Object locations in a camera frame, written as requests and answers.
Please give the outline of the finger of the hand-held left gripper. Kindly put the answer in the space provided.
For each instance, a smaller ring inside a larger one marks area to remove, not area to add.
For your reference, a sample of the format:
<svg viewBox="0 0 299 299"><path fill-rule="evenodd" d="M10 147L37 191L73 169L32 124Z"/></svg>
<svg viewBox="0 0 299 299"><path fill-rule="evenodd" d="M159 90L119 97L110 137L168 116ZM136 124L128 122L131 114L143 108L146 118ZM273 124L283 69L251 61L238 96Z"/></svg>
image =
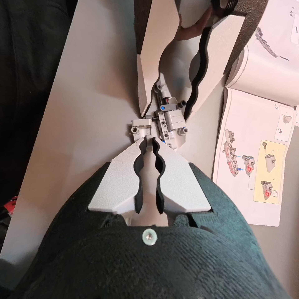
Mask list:
<svg viewBox="0 0 299 299"><path fill-rule="evenodd" d="M161 56L179 26L178 8L179 2L174 0L137 0L138 102L142 118L160 77Z"/></svg>
<svg viewBox="0 0 299 299"><path fill-rule="evenodd" d="M230 14L203 30L199 43L199 68L191 81L191 94L184 118L191 118L202 106L225 72L245 16Z"/></svg>

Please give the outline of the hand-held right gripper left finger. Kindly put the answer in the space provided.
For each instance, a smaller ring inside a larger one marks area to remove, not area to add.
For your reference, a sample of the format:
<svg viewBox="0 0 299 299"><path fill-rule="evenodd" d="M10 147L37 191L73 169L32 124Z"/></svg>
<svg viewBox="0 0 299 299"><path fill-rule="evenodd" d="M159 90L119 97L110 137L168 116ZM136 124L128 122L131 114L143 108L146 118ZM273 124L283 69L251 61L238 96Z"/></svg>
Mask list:
<svg viewBox="0 0 299 299"><path fill-rule="evenodd" d="M88 209L113 214L140 213L143 188L140 171L144 167L146 138L140 138L110 162Z"/></svg>

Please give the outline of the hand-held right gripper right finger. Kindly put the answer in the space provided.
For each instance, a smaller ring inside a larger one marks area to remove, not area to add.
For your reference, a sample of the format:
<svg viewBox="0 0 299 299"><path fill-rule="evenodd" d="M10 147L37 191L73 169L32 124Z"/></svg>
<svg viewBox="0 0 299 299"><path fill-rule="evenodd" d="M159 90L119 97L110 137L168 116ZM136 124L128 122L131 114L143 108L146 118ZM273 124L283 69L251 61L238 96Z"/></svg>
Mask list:
<svg viewBox="0 0 299 299"><path fill-rule="evenodd" d="M152 138L156 184L156 206L160 214L179 215L211 210L189 162L160 139Z"/></svg>

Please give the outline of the grey toy brick assembly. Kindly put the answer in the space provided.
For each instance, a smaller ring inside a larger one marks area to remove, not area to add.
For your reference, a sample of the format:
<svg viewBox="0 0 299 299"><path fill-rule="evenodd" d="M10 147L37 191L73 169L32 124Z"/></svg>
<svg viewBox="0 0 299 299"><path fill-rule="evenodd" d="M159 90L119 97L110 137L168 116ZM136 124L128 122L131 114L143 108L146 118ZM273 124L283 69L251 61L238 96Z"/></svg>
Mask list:
<svg viewBox="0 0 299 299"><path fill-rule="evenodd" d="M158 108L141 119L131 121L130 133L134 142L152 134L152 124L155 123L158 130L158 137L168 147L178 150L186 141L188 128L183 116L183 108L186 101L180 102L171 96L163 73L154 86L154 96L157 99Z"/></svg>

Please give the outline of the white desk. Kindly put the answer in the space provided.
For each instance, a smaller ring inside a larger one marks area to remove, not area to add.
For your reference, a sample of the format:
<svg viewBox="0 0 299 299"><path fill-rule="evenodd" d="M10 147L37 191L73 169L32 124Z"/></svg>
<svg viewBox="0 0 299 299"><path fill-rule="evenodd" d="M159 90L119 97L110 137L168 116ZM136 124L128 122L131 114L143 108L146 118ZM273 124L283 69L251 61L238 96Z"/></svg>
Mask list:
<svg viewBox="0 0 299 299"><path fill-rule="evenodd" d="M176 216L174 226L132 226L121 216L88 211L87 204L129 141L133 116L127 88L137 88L133 62L133 2L125 11L98 5L103 21L83 39L112 41L106 52L66 58L57 77L24 177L1 255L1 284L10 298L288 298L262 259L238 265L214 212ZM116 25L129 35L129 54ZM145 245L142 233L158 240Z"/></svg>

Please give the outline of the person's left hand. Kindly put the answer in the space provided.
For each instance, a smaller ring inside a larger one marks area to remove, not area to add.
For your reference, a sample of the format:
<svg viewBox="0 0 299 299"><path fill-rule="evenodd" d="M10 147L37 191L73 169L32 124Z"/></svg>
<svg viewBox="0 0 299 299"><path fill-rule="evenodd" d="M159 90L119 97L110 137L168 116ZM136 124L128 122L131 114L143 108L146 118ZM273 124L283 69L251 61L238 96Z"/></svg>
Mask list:
<svg viewBox="0 0 299 299"><path fill-rule="evenodd" d="M181 14L179 14L179 26L174 37L174 40L189 40L198 37L202 34L204 28L207 26L209 19L214 15L212 5L203 13L200 19L190 27L182 27Z"/></svg>

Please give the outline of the building instruction booklet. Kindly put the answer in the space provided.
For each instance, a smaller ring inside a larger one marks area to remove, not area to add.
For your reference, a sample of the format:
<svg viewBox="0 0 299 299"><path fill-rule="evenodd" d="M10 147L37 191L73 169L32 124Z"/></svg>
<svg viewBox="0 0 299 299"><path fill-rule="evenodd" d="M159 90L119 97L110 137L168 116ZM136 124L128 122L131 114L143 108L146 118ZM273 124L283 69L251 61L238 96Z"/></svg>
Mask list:
<svg viewBox="0 0 299 299"><path fill-rule="evenodd" d="M298 14L298 1L268 1L224 89L213 181L251 225L280 223L298 106Z"/></svg>

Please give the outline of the red packet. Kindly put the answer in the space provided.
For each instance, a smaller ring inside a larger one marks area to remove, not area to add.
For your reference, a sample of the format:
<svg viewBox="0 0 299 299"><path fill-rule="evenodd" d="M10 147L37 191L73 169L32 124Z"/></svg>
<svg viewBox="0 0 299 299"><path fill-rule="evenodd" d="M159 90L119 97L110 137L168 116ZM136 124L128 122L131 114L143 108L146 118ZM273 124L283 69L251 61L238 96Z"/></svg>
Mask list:
<svg viewBox="0 0 299 299"><path fill-rule="evenodd" d="M15 209L15 205L18 199L18 195L13 196L6 204L4 204L4 208L6 209L7 213L12 216L13 211Z"/></svg>

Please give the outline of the dark cloth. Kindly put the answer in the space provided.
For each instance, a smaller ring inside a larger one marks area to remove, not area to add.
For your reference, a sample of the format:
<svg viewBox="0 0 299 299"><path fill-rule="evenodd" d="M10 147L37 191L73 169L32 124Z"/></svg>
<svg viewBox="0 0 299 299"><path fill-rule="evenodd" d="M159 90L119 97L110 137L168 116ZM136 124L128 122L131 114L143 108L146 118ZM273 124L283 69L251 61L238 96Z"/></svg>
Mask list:
<svg viewBox="0 0 299 299"><path fill-rule="evenodd" d="M76 0L0 1L0 202L20 192Z"/></svg>

